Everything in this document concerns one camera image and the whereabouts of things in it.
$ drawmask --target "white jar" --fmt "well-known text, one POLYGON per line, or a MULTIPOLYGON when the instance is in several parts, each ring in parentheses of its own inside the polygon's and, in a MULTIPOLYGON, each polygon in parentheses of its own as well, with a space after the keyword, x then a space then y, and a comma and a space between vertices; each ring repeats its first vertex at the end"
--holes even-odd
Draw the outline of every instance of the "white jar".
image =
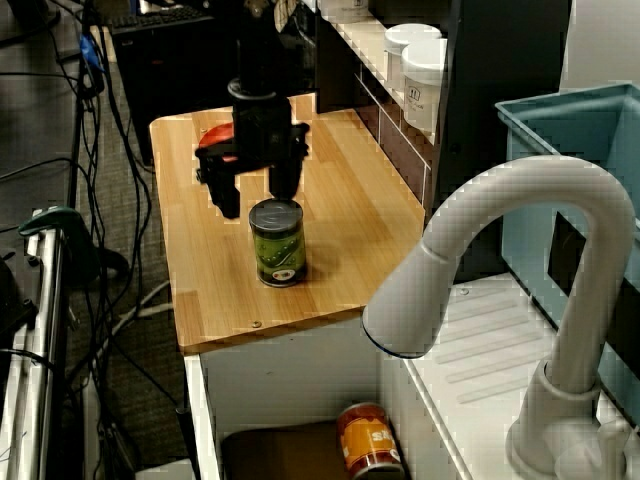
POLYGON ((355 23, 369 17, 368 0, 318 0, 320 15, 331 23, 355 23))
POLYGON ((404 90, 400 57, 407 45, 441 36, 437 28, 421 23, 405 23, 388 29, 384 34, 384 49, 387 55, 386 85, 394 90, 404 90))
POLYGON ((409 125, 434 133, 447 40, 434 38, 412 43, 402 51, 405 75, 404 119, 409 125))

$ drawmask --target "can label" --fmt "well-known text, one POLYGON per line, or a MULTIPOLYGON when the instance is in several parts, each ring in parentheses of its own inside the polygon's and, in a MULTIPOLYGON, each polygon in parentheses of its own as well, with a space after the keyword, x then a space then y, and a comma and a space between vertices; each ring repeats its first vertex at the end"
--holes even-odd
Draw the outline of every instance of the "can label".
POLYGON ((392 457, 399 458, 389 427, 377 418, 358 418, 352 421, 345 427, 340 442, 348 470, 371 453, 387 452, 392 457))

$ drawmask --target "wooden countertop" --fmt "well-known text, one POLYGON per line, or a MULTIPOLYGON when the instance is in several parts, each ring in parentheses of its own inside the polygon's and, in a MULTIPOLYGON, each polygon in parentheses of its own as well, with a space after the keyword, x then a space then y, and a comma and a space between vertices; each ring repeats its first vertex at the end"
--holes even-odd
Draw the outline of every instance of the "wooden countertop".
POLYGON ((357 114, 316 115, 313 102, 312 95, 291 99, 294 123, 307 122, 311 132, 295 197, 304 211, 308 273, 288 288, 268 287, 256 274, 247 217, 253 205, 270 198, 266 170, 236 177, 236 220, 225 219, 207 186, 196 180, 198 141, 208 129, 231 121, 231 108, 151 124, 183 353, 353 317, 420 238, 424 210, 357 114))

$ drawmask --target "shelf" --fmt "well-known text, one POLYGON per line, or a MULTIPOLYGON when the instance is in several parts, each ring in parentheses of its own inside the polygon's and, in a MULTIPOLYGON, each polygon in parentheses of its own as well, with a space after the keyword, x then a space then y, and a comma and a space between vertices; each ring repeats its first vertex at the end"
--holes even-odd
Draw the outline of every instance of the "shelf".
MULTIPOLYGON (((353 50, 362 64, 369 69, 391 98, 404 109, 404 92, 387 85, 387 54, 384 50, 384 34, 387 31, 373 16, 356 23, 332 23, 333 28, 353 50)), ((431 145, 435 134, 423 130, 431 145)))

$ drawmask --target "can lid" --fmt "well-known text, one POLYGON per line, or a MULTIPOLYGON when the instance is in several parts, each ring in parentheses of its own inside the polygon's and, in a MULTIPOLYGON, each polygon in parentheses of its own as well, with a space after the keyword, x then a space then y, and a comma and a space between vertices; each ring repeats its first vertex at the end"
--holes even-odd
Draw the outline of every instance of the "can lid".
POLYGON ((378 408, 380 409, 381 413, 386 416, 384 408, 382 408, 379 404, 373 403, 373 402, 361 402, 361 403, 354 403, 353 405, 350 405, 347 408, 345 408, 342 412, 340 412, 340 415, 338 415, 338 418, 342 417, 345 413, 350 412, 351 410, 355 410, 362 407, 378 408))
POLYGON ((447 40, 437 38, 412 43, 402 51, 402 73, 426 85, 441 85, 447 40))
POLYGON ((393 55, 400 55, 402 50, 411 43, 441 36, 440 30, 431 25, 403 23, 391 27, 384 33, 384 49, 393 55))
POLYGON ((249 224, 258 232, 286 232, 301 221, 302 207, 293 200, 263 200, 249 212, 249 224))

